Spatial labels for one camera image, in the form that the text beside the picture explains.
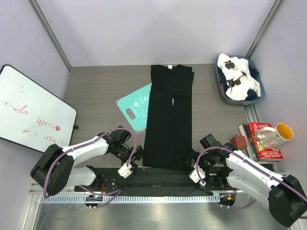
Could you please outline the black floral t-shirt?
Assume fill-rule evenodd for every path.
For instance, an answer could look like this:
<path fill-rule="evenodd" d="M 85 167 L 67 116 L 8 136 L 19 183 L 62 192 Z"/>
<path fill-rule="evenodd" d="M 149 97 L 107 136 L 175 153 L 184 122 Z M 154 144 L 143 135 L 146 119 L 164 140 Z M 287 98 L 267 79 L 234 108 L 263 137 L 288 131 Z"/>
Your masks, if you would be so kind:
<path fill-rule="evenodd" d="M 151 66 L 143 166 L 171 170 L 189 168 L 193 80 L 192 67 Z"/>

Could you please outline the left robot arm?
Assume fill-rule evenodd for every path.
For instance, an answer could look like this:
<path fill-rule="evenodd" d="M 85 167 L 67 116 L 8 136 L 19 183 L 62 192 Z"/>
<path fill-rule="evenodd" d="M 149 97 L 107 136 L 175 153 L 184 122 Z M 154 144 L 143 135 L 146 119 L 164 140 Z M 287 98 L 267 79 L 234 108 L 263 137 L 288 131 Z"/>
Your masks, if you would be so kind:
<path fill-rule="evenodd" d="M 60 147 L 50 145 L 30 172 L 30 176 L 43 189 L 44 198 L 55 196 L 67 187 L 79 187 L 84 191 L 97 191 L 103 185 L 103 176 L 93 166 L 77 168 L 91 158 L 112 154 L 121 161 L 118 173 L 128 178 L 136 167 L 135 161 L 144 155 L 142 146 L 126 145 L 133 132 L 119 126 L 103 132 L 80 144 Z"/>

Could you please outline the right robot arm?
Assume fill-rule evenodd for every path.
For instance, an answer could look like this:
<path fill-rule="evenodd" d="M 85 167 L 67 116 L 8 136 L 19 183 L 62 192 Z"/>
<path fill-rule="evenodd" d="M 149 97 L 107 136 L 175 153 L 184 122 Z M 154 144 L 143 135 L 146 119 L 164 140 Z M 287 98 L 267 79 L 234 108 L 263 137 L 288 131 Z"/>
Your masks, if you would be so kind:
<path fill-rule="evenodd" d="M 291 227 L 306 219 L 307 196 L 297 178 L 282 176 L 254 162 L 231 143 L 222 145 L 211 134 L 200 140 L 203 152 L 191 150 L 186 164 L 190 179 L 205 187 L 241 190 L 263 204 L 281 225 Z"/>

